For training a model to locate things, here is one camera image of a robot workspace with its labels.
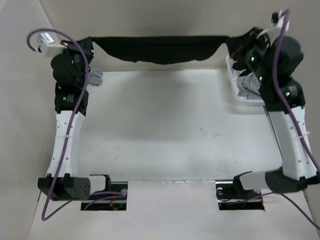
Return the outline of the black tank top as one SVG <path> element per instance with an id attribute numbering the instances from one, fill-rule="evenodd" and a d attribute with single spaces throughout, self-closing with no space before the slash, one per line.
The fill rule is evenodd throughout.
<path id="1" fill-rule="evenodd" d="M 108 55 L 127 62 L 171 65 L 204 61 L 230 38 L 222 35 L 93 37 Z"/>

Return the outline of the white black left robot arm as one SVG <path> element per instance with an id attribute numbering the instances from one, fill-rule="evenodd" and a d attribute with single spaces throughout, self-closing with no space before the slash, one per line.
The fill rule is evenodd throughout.
<path id="1" fill-rule="evenodd" d="M 38 50 L 51 58 L 56 81 L 53 153 L 37 187 L 53 201 L 84 201 L 90 196 L 91 181 L 78 176 L 78 143 L 89 100 L 86 72 L 94 56 L 93 42 L 86 38 L 76 44 L 57 43 L 48 33 L 40 33 L 37 44 Z"/>

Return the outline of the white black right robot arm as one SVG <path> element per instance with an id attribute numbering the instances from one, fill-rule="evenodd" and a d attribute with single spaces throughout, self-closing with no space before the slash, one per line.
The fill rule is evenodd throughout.
<path id="1" fill-rule="evenodd" d="M 226 41 L 236 68 L 252 73 L 280 150 L 282 165 L 269 171 L 236 175 L 232 192 L 245 197 L 252 189 L 269 189 L 277 194 L 295 193 L 320 182 L 320 167 L 312 158 L 305 123 L 305 98 L 292 73 L 302 62 L 300 43 L 281 35 L 274 41 L 259 28 Z"/>

